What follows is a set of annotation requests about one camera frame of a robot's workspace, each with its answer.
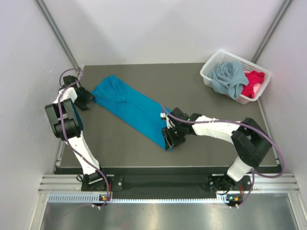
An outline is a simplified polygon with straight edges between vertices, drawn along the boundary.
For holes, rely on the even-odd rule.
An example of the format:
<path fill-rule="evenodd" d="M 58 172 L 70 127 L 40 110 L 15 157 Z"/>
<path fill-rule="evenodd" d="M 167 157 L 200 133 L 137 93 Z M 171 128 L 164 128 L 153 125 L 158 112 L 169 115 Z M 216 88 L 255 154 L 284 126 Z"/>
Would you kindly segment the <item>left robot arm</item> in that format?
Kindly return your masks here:
<path fill-rule="evenodd" d="M 109 192 L 109 179 L 85 141 L 83 123 L 77 111 L 88 110 L 93 100 L 94 96 L 80 85 L 77 77 L 68 75 L 63 77 L 56 100 L 45 106 L 45 112 L 55 137 L 70 147 L 82 167 L 83 176 L 78 177 L 82 190 Z"/>

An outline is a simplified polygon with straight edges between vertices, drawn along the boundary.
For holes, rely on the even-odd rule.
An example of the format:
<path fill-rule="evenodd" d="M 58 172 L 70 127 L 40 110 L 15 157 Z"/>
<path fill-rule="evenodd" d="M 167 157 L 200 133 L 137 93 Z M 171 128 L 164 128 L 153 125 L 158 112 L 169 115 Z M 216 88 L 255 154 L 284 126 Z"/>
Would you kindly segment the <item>bright blue t shirt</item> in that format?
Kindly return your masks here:
<path fill-rule="evenodd" d="M 104 78 L 94 88 L 92 95 L 96 104 L 166 150 L 162 133 L 166 121 L 160 117 L 162 108 L 158 102 L 133 89 L 115 75 Z"/>

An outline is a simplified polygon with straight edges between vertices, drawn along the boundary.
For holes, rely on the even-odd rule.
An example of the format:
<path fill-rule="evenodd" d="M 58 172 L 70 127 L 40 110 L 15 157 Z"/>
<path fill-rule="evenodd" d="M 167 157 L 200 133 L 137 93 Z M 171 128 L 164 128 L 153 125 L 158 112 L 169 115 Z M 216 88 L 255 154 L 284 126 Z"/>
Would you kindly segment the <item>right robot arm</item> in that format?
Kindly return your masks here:
<path fill-rule="evenodd" d="M 165 149 L 171 150 L 186 141 L 187 135 L 207 136 L 232 144 L 237 158 L 226 173 L 211 182 L 212 190 L 230 191 L 241 185 L 242 178 L 257 168 L 272 147 L 270 139 L 252 118 L 239 121 L 223 121 L 202 114 L 187 115 L 179 108 L 160 114 L 166 122 L 162 129 Z"/>

